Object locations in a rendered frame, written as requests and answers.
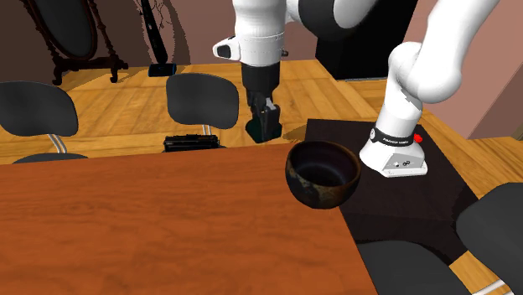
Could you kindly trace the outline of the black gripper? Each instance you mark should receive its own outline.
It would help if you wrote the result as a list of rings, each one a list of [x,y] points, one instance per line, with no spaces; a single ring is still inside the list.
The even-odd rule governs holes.
[[[270,98],[280,82],[280,62],[268,66],[241,64],[242,84],[246,88],[247,104],[251,111],[251,120],[246,124],[246,131],[255,143],[272,140],[274,132],[280,126],[281,108]],[[261,111],[261,120],[256,106],[258,94],[265,97]]]

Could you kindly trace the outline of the oval standing mirror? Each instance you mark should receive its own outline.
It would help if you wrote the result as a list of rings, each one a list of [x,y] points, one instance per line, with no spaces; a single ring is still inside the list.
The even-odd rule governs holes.
[[[110,82],[128,64],[120,59],[94,0],[20,0],[54,62],[54,85],[67,71],[109,69]]]

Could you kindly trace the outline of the black stick vacuum cleaner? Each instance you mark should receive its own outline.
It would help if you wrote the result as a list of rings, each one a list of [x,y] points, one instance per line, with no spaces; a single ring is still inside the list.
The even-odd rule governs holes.
[[[161,34],[159,33],[158,26],[153,16],[153,10],[148,0],[140,0],[143,16],[145,23],[149,43],[151,44],[154,57],[156,59],[155,64],[150,64],[148,68],[149,77],[164,77],[171,76],[176,73],[177,65],[168,63],[168,54],[165,49]]]

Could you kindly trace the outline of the black cabinet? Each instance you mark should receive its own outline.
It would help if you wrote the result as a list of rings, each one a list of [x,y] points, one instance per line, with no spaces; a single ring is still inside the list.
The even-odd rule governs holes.
[[[319,40],[315,57],[336,80],[385,79],[391,51],[403,42],[418,0],[378,0],[347,38]]]

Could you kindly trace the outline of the black chair with metal post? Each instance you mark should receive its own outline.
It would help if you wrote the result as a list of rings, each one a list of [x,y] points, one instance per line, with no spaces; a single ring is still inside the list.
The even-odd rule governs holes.
[[[502,184],[459,214],[459,239],[515,295],[523,295],[523,183]]]
[[[231,129],[238,120],[239,92],[229,80],[203,73],[172,75],[166,82],[170,117],[183,125],[201,125],[198,135],[211,129]]]
[[[378,295],[471,295],[437,256],[407,241],[357,246]]]
[[[54,153],[29,155],[18,163],[83,157],[69,153],[62,141],[78,132],[79,121],[71,97],[56,86],[26,80],[0,82],[0,127],[18,137],[46,135],[56,148]]]

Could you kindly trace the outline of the dark robot stand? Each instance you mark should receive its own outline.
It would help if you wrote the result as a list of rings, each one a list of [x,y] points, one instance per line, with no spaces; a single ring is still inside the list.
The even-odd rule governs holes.
[[[456,219],[478,198],[418,125],[427,174],[386,178],[363,166],[354,194],[339,209],[358,243],[410,241],[450,265],[467,248],[456,233]]]

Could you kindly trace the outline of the dark brown bowl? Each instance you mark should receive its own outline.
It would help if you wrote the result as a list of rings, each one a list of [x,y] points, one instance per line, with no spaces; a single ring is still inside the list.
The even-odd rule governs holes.
[[[296,200],[312,209],[342,205],[356,191],[360,175],[359,158],[335,142],[300,142],[287,155],[287,186]]]

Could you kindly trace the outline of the brown wooden table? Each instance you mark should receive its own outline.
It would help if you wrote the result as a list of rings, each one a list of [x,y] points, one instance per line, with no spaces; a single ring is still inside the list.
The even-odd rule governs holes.
[[[377,295],[289,146],[0,166],[0,295]]]

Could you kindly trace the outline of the black flat box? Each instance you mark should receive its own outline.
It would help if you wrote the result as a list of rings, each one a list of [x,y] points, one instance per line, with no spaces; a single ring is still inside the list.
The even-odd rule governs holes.
[[[165,137],[163,145],[166,153],[221,148],[220,140],[216,135],[198,134]]]

